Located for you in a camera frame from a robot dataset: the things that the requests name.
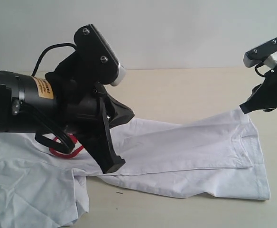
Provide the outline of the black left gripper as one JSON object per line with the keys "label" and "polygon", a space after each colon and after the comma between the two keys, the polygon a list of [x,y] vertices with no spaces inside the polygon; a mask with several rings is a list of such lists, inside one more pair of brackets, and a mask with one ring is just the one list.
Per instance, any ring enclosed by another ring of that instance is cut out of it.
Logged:
{"label": "black left gripper", "polygon": [[90,76],[75,51],[47,73],[46,79],[58,90],[61,99],[58,113],[65,130],[77,138],[103,174],[114,173],[126,161],[113,148],[110,128],[127,124],[135,114]]}

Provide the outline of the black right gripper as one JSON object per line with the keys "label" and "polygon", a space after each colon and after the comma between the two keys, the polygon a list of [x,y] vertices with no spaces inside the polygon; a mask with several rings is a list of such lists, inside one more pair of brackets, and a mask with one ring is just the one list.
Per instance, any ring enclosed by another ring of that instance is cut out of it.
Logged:
{"label": "black right gripper", "polygon": [[263,83],[252,89],[249,99],[240,104],[244,114],[257,110],[271,112],[277,109],[277,68],[265,73]]}

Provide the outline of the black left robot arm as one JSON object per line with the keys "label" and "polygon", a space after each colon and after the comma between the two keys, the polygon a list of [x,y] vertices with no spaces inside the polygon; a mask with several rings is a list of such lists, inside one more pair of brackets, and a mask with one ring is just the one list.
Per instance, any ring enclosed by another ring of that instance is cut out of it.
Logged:
{"label": "black left robot arm", "polygon": [[85,63],[74,52],[43,79],[0,71],[0,133],[34,133],[35,140],[71,155],[75,137],[105,174],[125,164],[110,130],[128,123],[133,111],[106,91],[116,67]]}

